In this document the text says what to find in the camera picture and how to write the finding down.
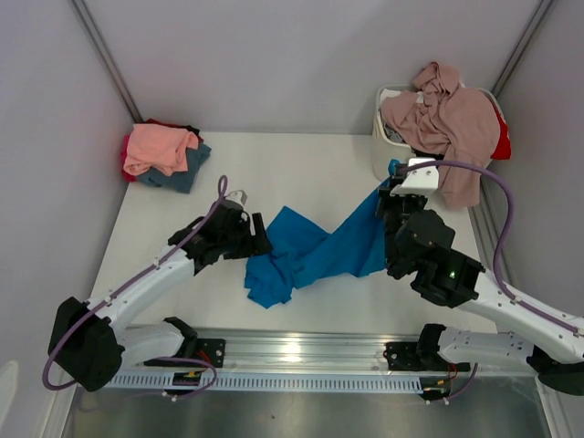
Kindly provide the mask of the blue t shirt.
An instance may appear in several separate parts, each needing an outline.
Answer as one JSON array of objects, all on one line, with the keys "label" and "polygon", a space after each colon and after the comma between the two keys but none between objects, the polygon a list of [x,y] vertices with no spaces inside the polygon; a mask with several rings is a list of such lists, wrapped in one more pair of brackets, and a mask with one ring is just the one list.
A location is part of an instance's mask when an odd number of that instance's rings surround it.
[{"label": "blue t shirt", "polygon": [[379,195],[373,190],[344,222],[328,233],[284,206],[267,227],[272,251],[247,260],[247,298],[263,308],[286,304],[295,289],[316,281],[385,269],[383,222],[375,215]]}]

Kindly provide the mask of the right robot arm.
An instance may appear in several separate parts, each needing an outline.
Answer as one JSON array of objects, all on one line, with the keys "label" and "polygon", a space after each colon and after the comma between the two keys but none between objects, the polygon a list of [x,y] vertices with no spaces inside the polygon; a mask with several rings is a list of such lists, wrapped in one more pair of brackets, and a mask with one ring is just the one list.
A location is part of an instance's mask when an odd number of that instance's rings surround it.
[{"label": "right robot arm", "polygon": [[530,368],[545,386],[568,395],[583,393],[583,319],[557,310],[509,286],[501,275],[502,244],[492,268],[453,248],[455,231],[428,198],[438,188],[441,167],[458,162],[392,160],[389,178],[378,190],[376,215],[384,226],[385,269],[438,307],[456,308],[490,319],[504,333],[476,333],[427,324],[415,342],[390,342],[388,367],[409,372],[470,372],[486,365]]}]

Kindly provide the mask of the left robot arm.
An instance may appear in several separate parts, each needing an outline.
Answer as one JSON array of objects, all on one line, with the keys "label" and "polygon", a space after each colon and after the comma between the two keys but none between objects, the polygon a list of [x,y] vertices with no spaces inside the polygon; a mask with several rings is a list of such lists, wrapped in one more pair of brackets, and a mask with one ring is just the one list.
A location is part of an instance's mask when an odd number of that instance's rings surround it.
[{"label": "left robot arm", "polygon": [[173,287],[219,259],[247,259],[268,254],[263,216],[241,203],[222,200],[209,213],[175,232],[155,261],[101,299],[66,299],[57,309],[43,370],[57,364],[87,391],[106,386],[123,369],[137,364],[198,367],[197,331],[177,317],[133,328],[132,322]]}]

